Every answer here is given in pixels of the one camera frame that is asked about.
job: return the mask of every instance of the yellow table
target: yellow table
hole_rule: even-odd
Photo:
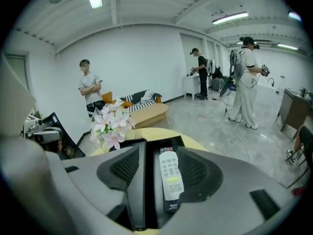
[[[132,133],[133,139],[144,138],[147,141],[155,141],[155,140],[160,140],[160,139],[168,139],[172,137],[181,136],[186,147],[207,151],[198,142],[176,131],[162,129],[162,128],[142,128],[142,129],[132,130],[132,132],[133,132]],[[104,154],[104,153],[107,153],[108,151],[109,151],[108,149],[103,150],[102,148],[98,148],[91,154],[91,156]],[[160,230],[159,229],[147,229],[142,232],[134,232],[134,233],[140,234],[140,235],[157,235],[160,233]]]

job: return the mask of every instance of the orange pillow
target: orange pillow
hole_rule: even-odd
[[[134,104],[132,102],[128,102],[128,101],[123,101],[122,107],[125,106],[125,108],[131,107]]]
[[[102,100],[106,104],[111,104],[112,103],[112,92],[108,92],[108,93],[102,94]]]

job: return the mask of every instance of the red object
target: red object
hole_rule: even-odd
[[[302,196],[304,193],[304,189],[302,187],[292,189],[292,193],[294,196]]]

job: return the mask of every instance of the black cap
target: black cap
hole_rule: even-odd
[[[190,52],[190,55],[192,55],[195,51],[199,51],[197,48],[193,48],[192,51]]]

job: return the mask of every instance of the white t-shirt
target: white t-shirt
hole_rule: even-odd
[[[87,76],[83,76],[79,80],[78,88],[83,87],[86,89],[89,86],[96,84],[96,82],[98,82],[98,81],[100,81],[98,75],[89,73]],[[101,97],[100,91],[85,95],[85,100],[86,100],[87,105],[94,103],[94,102],[97,102],[97,101],[101,101],[102,97]]]
[[[246,73],[247,75],[249,75],[250,77],[256,80],[257,79],[256,73],[251,72],[248,69],[254,66],[258,67],[253,51],[250,50],[249,48],[243,48],[240,51],[240,54],[241,54],[241,64],[245,68],[244,73]]]

